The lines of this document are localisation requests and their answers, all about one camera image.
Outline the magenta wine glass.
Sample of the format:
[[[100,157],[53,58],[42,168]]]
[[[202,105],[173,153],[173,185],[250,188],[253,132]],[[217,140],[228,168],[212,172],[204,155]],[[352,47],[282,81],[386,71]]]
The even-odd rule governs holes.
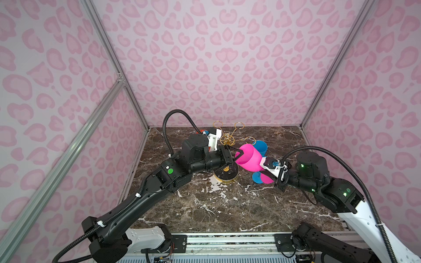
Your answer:
[[[263,156],[254,148],[252,144],[244,144],[239,149],[243,150],[243,153],[235,153],[235,156],[240,156],[237,160],[237,165],[249,172],[260,172],[262,170],[260,161]],[[261,173],[261,179],[263,184],[272,184],[274,181],[269,177]]]

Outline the blue wine glass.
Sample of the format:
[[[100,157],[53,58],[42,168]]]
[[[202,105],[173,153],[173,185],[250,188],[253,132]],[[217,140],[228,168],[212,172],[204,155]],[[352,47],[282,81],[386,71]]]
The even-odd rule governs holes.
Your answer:
[[[266,156],[266,152],[268,150],[268,145],[266,142],[257,140],[253,146],[263,157]]]
[[[261,172],[254,172],[252,174],[252,179],[256,184],[262,184],[263,181],[261,179]]]

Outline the blue wine glass front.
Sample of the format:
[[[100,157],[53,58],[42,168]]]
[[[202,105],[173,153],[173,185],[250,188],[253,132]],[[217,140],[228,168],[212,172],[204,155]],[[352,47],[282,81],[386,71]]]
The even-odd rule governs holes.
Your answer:
[[[261,172],[254,172],[252,174],[252,179],[256,184],[262,184],[263,181],[261,179]]]

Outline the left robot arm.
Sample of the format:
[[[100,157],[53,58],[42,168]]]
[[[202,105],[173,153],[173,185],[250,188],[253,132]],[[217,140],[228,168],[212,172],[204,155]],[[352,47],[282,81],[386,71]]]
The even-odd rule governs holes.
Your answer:
[[[131,245],[141,251],[168,251],[172,235],[165,225],[143,230],[138,238],[130,238],[127,230],[154,205],[191,182],[195,173],[223,170],[237,160],[231,154],[233,147],[218,146],[210,151],[208,144],[204,135],[189,136],[181,150],[154,169],[135,193],[108,213],[87,218],[82,223],[84,231],[94,231],[89,238],[89,258],[98,263],[116,263]]]

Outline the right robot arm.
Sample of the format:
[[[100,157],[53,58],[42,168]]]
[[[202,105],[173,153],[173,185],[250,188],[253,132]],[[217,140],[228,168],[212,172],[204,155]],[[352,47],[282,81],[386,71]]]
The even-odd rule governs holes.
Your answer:
[[[336,160],[357,182],[330,176],[323,152]],[[286,186],[313,194],[316,202],[337,214],[368,245],[361,249],[302,223],[292,232],[291,240],[298,251],[312,249],[341,263],[418,263],[420,257],[407,248],[382,222],[368,188],[340,157],[317,146],[303,146],[270,162],[278,172],[276,187]]]

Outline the aluminium diagonal brace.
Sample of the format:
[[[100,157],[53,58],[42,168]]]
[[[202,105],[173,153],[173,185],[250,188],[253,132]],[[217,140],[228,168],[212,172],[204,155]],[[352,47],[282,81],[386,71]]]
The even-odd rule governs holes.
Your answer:
[[[75,160],[103,120],[105,114],[118,97],[121,90],[126,87],[126,81],[119,79],[103,98],[98,107],[93,111],[85,125],[73,139],[67,150],[56,162],[44,182],[29,199],[28,203],[13,222],[1,241],[1,262],[8,263],[17,249],[31,230],[34,223],[44,210],[49,200],[53,197],[58,186],[65,178]]]

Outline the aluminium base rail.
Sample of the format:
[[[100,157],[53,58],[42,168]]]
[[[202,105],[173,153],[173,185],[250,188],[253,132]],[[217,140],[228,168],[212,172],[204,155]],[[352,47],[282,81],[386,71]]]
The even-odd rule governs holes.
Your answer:
[[[290,232],[174,233],[168,263],[319,263],[321,252],[295,251]]]

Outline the aluminium corner post left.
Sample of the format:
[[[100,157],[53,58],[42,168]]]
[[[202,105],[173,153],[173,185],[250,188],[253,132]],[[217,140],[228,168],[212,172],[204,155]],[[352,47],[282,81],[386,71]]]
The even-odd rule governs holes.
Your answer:
[[[130,102],[135,108],[135,112],[140,118],[143,127],[148,132],[150,130],[150,126],[148,125],[146,118],[144,114],[142,113],[140,105],[135,97],[135,94],[132,90],[131,85],[129,84],[129,81],[127,80],[127,76],[122,68],[122,64],[120,63],[120,60],[117,57],[115,48],[113,47],[113,44],[110,41],[110,38],[105,30],[105,26],[102,23],[101,17],[97,12],[94,2],[91,0],[82,0],[81,3],[93,25],[94,31],[97,33],[104,47],[107,57],[109,58],[116,74],[118,75],[118,79],[123,82],[124,89],[129,96]]]

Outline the aluminium corner post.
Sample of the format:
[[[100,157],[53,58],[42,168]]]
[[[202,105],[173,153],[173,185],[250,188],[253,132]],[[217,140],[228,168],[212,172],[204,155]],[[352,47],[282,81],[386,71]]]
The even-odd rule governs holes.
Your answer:
[[[319,102],[321,101],[323,94],[328,89],[330,83],[334,78],[334,75],[337,73],[338,69],[341,66],[341,63],[344,61],[348,51],[350,50],[354,41],[356,40],[356,37],[364,27],[366,21],[369,19],[373,10],[376,8],[377,2],[378,1],[375,0],[366,0],[363,2],[363,5],[358,15],[356,16],[355,21],[353,22],[350,30],[345,36],[343,43],[339,47],[338,53],[334,57],[331,66],[328,68],[327,74],[321,82],[321,85],[318,88],[318,91],[316,92],[315,97],[311,102],[310,107],[303,118],[303,121],[300,124],[301,129],[304,129],[310,122],[310,118],[315,112]]]
[[[143,127],[148,132],[150,130],[150,126],[148,125],[146,118],[144,114],[142,113],[140,105],[135,97],[135,94],[132,90],[131,85],[129,84],[129,81],[127,80],[127,76],[122,68],[122,64],[120,63],[120,60],[117,57],[115,48],[113,47],[113,44],[110,41],[110,38],[105,30],[105,26],[102,23],[101,17],[97,12],[94,2],[91,0],[82,0],[81,3],[93,25],[94,31],[97,33],[104,47],[107,57],[109,58],[116,74],[118,75],[118,79],[123,82],[124,89],[129,96],[130,102],[135,108],[135,112],[140,118]]]

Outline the aluminium corner post right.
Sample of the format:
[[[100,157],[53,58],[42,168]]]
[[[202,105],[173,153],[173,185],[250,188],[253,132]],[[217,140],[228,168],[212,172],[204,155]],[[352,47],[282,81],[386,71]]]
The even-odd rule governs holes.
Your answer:
[[[377,2],[378,1],[375,0],[366,0],[363,2],[363,5],[358,15],[356,16],[355,21],[353,22],[350,30],[345,36],[343,43],[339,47],[338,53],[334,57],[331,66],[328,68],[327,74],[321,82],[321,85],[318,88],[318,91],[316,92],[315,97],[311,102],[310,107],[303,118],[303,121],[300,124],[301,129],[304,129],[310,122],[310,118],[315,112],[319,102],[321,101],[323,94],[328,89],[330,83],[334,78],[334,75],[337,73],[338,69],[341,66],[341,63],[344,61],[348,51],[350,50],[354,41],[356,40],[356,37],[364,27],[366,21],[369,19],[373,10],[376,8]]]

